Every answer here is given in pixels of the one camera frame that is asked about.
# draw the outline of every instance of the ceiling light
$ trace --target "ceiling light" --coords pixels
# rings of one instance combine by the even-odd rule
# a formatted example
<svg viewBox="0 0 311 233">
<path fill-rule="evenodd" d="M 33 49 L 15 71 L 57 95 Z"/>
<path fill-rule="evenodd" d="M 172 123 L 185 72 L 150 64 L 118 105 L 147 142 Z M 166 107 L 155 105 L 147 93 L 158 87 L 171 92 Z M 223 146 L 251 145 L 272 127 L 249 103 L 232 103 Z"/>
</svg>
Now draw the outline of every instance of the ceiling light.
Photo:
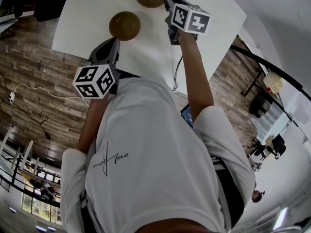
<svg viewBox="0 0 311 233">
<path fill-rule="evenodd" d="M 40 232 L 47 232 L 46 229 L 40 227 L 40 226 L 36 226 L 37 230 L 40 231 Z"/>
<path fill-rule="evenodd" d="M 284 218 L 285 218 L 285 216 L 286 216 L 286 212 L 287 212 L 287 207 L 284 208 L 284 209 L 281 211 L 280 215 L 278 216 L 278 219 L 277 219 L 277 221 L 276 221 L 276 224 L 275 224 L 273 230 L 276 230 L 277 228 L 279 228 L 279 227 L 282 225 L 283 220 L 284 220 Z"/>
<path fill-rule="evenodd" d="M 56 231 L 56 229 L 54 229 L 54 228 L 52 228 L 52 227 L 48 227 L 48 229 L 49 229 L 50 231 L 52 231 L 52 232 L 55 232 L 55 231 Z"/>
<path fill-rule="evenodd" d="M 12 213 L 16 213 L 16 210 L 14 210 L 12 207 L 10 207 L 10 210 Z"/>
</svg>

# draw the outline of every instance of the black strap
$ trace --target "black strap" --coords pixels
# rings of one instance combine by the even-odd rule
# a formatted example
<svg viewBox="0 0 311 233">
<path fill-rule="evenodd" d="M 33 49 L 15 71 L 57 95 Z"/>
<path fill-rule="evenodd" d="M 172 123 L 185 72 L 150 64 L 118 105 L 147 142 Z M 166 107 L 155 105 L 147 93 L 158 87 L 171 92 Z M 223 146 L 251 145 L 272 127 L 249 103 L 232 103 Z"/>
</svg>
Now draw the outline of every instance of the black strap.
<svg viewBox="0 0 311 233">
<path fill-rule="evenodd" d="M 223 187 L 231 218 L 231 228 L 233 228 L 244 212 L 244 201 L 225 163 L 221 159 L 218 161 L 224 168 L 216 170 L 216 173 Z"/>
<path fill-rule="evenodd" d="M 87 209 L 86 190 L 84 190 L 84 193 L 80 196 L 80 202 L 84 231 L 87 233 L 96 233 L 94 223 Z"/>
</svg>

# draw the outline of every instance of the yellow object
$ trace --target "yellow object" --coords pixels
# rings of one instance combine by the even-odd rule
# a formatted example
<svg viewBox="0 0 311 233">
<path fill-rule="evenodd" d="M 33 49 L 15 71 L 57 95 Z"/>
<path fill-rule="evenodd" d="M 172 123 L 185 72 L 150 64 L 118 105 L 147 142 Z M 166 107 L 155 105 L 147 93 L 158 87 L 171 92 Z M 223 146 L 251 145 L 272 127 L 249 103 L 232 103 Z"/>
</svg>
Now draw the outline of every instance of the yellow object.
<svg viewBox="0 0 311 233">
<path fill-rule="evenodd" d="M 274 136 L 270 136 L 266 141 L 266 146 L 269 146 L 272 143 L 272 140 L 274 139 Z"/>
<path fill-rule="evenodd" d="M 284 86 L 284 79 L 272 71 L 268 72 L 263 82 L 274 94 L 280 92 Z"/>
</svg>

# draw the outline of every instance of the cable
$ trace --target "cable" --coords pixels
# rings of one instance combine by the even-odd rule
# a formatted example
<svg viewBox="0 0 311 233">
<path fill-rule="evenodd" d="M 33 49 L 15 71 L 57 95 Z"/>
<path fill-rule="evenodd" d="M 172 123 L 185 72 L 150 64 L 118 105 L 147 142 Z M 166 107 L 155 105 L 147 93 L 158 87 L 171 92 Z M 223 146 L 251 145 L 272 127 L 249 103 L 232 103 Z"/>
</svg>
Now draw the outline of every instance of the cable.
<svg viewBox="0 0 311 233">
<path fill-rule="evenodd" d="M 45 130 L 44 130 L 44 128 L 42 127 L 42 124 L 43 124 L 44 122 L 46 122 L 47 120 L 49 120 L 49 118 L 48 118 L 47 116 L 44 117 L 44 120 L 43 120 L 42 122 L 38 122 L 36 119 L 34 119 L 33 117 L 31 117 L 27 112 L 25 112 L 22 108 L 20 108 L 17 104 L 15 104 L 15 103 L 12 103 L 12 104 L 15 105 L 18 109 L 20 109 L 23 113 L 25 113 L 25 114 L 26 114 L 29 118 L 31 118 L 34 122 L 36 122 L 36 124 L 38 124 L 38 125 L 41 127 L 41 129 L 43 130 L 43 132 L 46 133 Z"/>
<path fill-rule="evenodd" d="M 29 89 L 31 89 L 31 90 L 42 89 L 42 90 L 46 91 L 47 93 L 49 93 L 51 96 L 53 96 L 53 97 L 55 97 L 55 98 L 59 98 L 59 99 L 82 99 L 82 100 L 89 106 L 89 104 L 88 104 L 83 98 L 81 98 L 81 97 L 69 97 L 69 98 L 65 98 L 65 97 L 55 96 L 55 95 L 53 95 L 51 92 L 49 92 L 49 91 L 47 91 L 46 89 L 44 89 L 43 87 L 30 88 L 29 86 L 25 85 L 24 83 L 20 83 L 20 84 L 15 88 L 15 90 L 14 90 L 13 93 L 15 93 L 16 90 L 17 90 L 17 88 L 20 87 L 21 85 L 23 85 L 23 86 L 25 86 L 25 87 L 27 87 L 27 88 L 29 88 Z"/>
<path fill-rule="evenodd" d="M 173 87 L 173 91 L 176 91 L 177 88 L 178 88 L 178 83 L 177 83 L 177 72 L 178 72 L 178 68 L 179 68 L 179 65 L 181 63 L 181 61 L 183 60 L 183 56 L 181 56 L 179 62 L 178 62 L 178 65 L 176 67 L 176 71 L 175 71 L 175 75 L 174 75 L 174 87 Z"/>
<path fill-rule="evenodd" d="M 0 74 L 1 74 L 1 76 L 3 77 L 3 80 L 4 80 L 6 94 L 8 95 L 8 97 L 10 97 L 10 95 L 9 95 L 9 93 L 8 93 L 8 87 L 6 86 L 5 77 L 4 77 L 4 75 L 2 74 L 2 72 L 0 72 Z"/>
<path fill-rule="evenodd" d="M 3 95 L 7 100 L 9 100 L 9 98 L 7 98 L 3 93 L 0 92 L 1 95 Z"/>
</svg>

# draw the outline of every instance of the wooden floor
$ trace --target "wooden floor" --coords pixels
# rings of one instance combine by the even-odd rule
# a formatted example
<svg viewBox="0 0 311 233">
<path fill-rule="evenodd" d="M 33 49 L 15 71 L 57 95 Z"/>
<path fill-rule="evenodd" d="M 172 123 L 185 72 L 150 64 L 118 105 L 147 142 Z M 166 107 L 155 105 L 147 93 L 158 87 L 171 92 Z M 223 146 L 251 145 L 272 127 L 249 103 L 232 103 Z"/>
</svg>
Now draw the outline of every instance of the wooden floor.
<svg viewBox="0 0 311 233">
<path fill-rule="evenodd" d="M 24 83 L 31 88 L 44 87 L 55 96 L 78 96 L 72 86 L 77 67 L 84 59 L 51 50 L 57 20 L 37 22 L 34 17 L 21 18 L 0 36 L 0 72 L 5 76 L 0 81 L 0 92 L 7 96 L 17 85 Z M 238 39 L 235 44 L 242 45 Z M 215 104 L 223 107 L 236 130 L 242 145 L 246 146 L 256 137 L 256 128 L 248 112 L 250 101 L 258 92 L 256 88 L 244 98 L 241 91 L 252 82 L 256 74 L 256 63 L 248 62 L 250 73 L 231 52 L 217 68 L 210 80 Z M 187 104 L 187 96 L 178 94 L 180 108 Z M 45 117 L 48 121 L 42 127 L 51 136 L 47 162 L 61 165 L 62 153 L 74 148 L 87 112 L 87 105 L 80 99 L 54 98 L 42 90 L 30 90 L 20 86 L 15 93 L 14 103 L 37 122 Z M 34 140 L 34 156 L 43 161 L 46 158 L 49 141 L 40 126 L 16 106 L 0 95 L 0 135 L 14 125 L 10 141 L 26 147 Z"/>
</svg>

